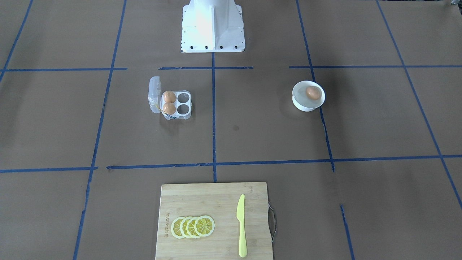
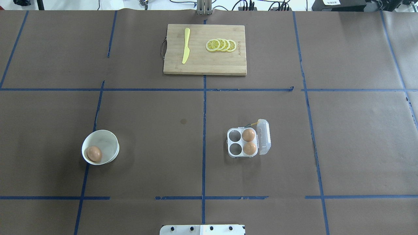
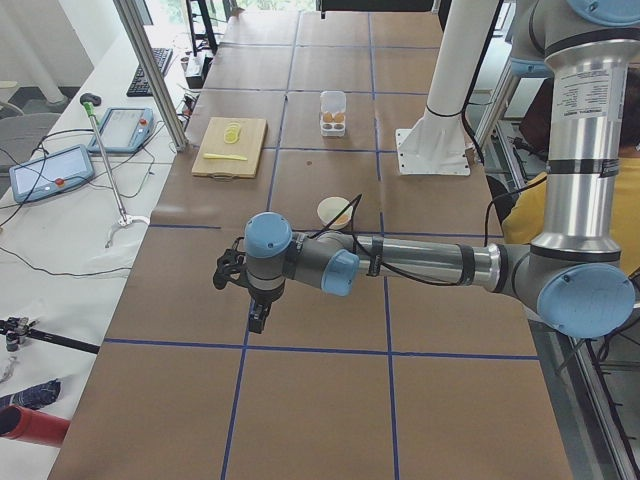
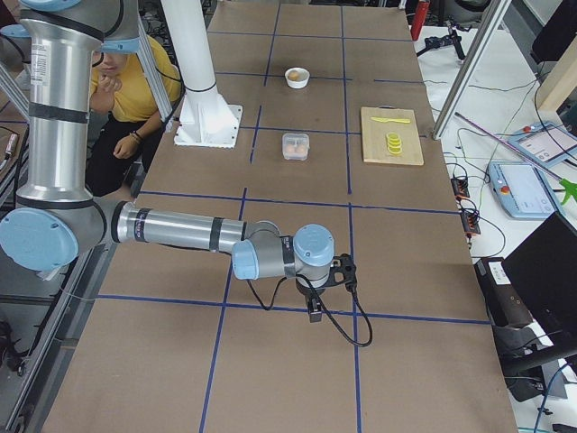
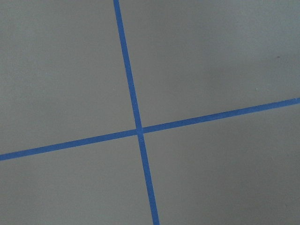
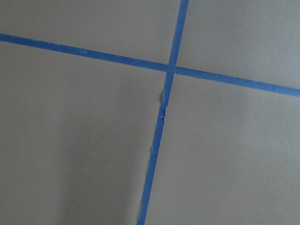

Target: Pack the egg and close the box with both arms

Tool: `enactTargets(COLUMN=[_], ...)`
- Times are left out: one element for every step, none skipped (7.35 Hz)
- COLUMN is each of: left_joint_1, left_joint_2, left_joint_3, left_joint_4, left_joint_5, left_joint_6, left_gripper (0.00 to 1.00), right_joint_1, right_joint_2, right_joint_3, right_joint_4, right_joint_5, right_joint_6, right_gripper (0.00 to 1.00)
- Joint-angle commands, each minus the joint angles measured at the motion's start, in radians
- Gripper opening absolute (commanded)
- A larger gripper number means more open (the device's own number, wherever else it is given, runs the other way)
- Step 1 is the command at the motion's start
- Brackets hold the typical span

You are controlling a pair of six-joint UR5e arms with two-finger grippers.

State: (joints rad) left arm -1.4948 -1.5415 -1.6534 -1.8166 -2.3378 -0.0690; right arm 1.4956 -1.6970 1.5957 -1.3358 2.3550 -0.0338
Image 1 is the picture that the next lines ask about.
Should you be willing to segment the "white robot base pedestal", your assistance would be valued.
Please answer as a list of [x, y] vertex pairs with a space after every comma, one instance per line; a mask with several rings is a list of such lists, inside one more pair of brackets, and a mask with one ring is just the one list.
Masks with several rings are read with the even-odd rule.
[[181, 52], [245, 51], [243, 12], [234, 0], [191, 0], [182, 15]]

